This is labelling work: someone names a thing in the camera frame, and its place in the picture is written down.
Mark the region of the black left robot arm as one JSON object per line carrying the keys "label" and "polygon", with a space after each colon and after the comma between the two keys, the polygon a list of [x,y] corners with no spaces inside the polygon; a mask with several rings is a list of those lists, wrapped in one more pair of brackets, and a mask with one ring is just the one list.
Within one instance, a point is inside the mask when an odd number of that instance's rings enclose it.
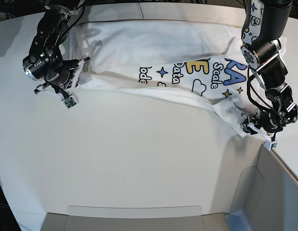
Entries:
{"label": "black left robot arm", "polygon": [[[248,66],[247,96],[258,112],[247,116],[244,131],[255,134],[263,128],[276,134],[298,120],[298,106],[292,97],[292,89],[286,84],[288,70],[280,56],[280,38],[292,8],[291,0],[248,0],[246,19],[241,32],[242,55]],[[271,104],[260,105],[252,99],[251,82],[257,79]]]}

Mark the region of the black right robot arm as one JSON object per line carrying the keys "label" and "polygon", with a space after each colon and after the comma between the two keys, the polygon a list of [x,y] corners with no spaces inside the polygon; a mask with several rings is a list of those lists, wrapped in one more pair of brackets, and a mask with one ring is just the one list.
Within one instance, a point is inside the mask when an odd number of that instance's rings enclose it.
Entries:
{"label": "black right robot arm", "polygon": [[64,60],[59,46],[66,41],[73,26],[84,14],[86,0],[46,0],[45,14],[38,23],[29,54],[23,59],[27,77],[44,80],[35,93],[50,86],[55,93],[68,98],[74,72],[79,60]]}

